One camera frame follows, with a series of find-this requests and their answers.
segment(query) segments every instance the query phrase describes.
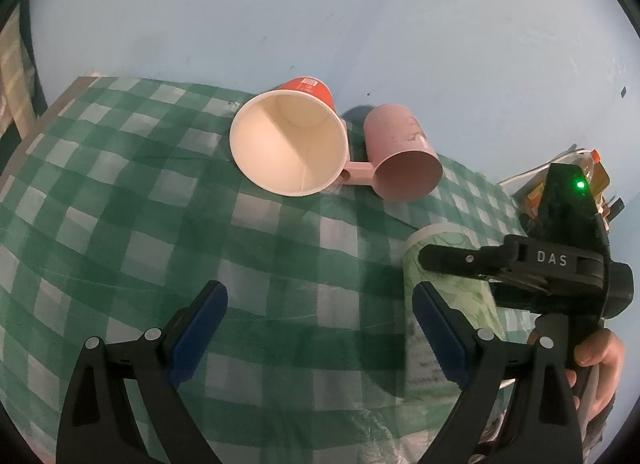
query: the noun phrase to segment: black clamp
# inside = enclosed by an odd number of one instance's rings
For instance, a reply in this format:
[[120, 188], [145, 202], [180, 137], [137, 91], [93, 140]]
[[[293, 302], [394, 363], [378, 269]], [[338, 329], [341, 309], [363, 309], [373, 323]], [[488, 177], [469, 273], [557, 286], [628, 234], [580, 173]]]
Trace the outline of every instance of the black clamp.
[[191, 379], [226, 313], [220, 282], [209, 282], [164, 329], [105, 344], [89, 338], [66, 393], [58, 430], [58, 464], [160, 464], [134, 420], [124, 379], [136, 380], [164, 452], [173, 464], [220, 464], [177, 393]]
[[[454, 351], [468, 372], [453, 411], [419, 464], [468, 464], [474, 455], [484, 455], [483, 464], [582, 464], [574, 398], [551, 339], [542, 336], [530, 346], [501, 341], [489, 329], [476, 332], [429, 282], [415, 287], [412, 300], [436, 355], [448, 353], [455, 339]], [[494, 441], [481, 443], [504, 379], [516, 381], [502, 429]]]
[[633, 299], [627, 264], [609, 257], [535, 238], [506, 235], [500, 246], [464, 250], [424, 246], [418, 255], [427, 270], [494, 280], [498, 306], [538, 314], [581, 314], [611, 318]]

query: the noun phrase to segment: green checkered tablecloth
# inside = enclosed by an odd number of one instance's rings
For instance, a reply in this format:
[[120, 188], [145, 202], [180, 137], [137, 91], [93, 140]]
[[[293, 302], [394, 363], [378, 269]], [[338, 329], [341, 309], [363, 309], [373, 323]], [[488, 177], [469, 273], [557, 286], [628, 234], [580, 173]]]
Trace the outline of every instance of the green checkered tablecloth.
[[[211, 279], [230, 307], [180, 396], [225, 463], [415, 462], [449, 414], [454, 397], [402, 399], [404, 241], [449, 221], [497, 244], [520, 232], [513, 202], [445, 157], [438, 188], [409, 204], [368, 187], [268, 193], [230, 155], [250, 97], [98, 78], [0, 189], [0, 399], [41, 454], [82, 343], [162, 326]], [[358, 160], [360, 125], [350, 139]], [[529, 316], [500, 314], [524, 340]]]

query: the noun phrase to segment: paper cup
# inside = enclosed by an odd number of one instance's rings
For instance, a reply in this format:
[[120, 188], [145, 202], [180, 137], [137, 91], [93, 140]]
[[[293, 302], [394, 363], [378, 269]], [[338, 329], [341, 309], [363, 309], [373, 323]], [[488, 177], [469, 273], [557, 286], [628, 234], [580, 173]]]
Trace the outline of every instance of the paper cup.
[[296, 78], [245, 103], [231, 124], [229, 141], [249, 180], [291, 197], [327, 188], [349, 155], [331, 92], [315, 78]]

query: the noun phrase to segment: human hand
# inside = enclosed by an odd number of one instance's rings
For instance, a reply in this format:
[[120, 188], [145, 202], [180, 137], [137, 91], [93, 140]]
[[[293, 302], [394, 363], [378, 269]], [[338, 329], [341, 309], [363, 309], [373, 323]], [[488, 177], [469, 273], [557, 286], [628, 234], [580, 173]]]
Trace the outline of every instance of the human hand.
[[[538, 334], [534, 331], [530, 334], [527, 343], [533, 344], [536, 339]], [[581, 367], [600, 365], [596, 397], [588, 415], [588, 419], [591, 420], [604, 410], [616, 392], [625, 359], [625, 346], [611, 330], [599, 329], [575, 348], [574, 359]], [[567, 369], [564, 372], [569, 386], [573, 388], [577, 379], [575, 371]], [[574, 401], [575, 407], [578, 408], [580, 399], [574, 397]]]

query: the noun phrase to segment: mug handle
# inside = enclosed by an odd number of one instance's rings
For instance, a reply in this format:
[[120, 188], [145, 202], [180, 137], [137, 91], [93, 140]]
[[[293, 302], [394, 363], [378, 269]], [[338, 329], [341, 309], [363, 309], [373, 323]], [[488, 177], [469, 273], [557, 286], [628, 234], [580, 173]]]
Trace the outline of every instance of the mug handle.
[[350, 184], [352, 186], [371, 186], [375, 172], [376, 169], [370, 162], [348, 160], [335, 182], [336, 184]]

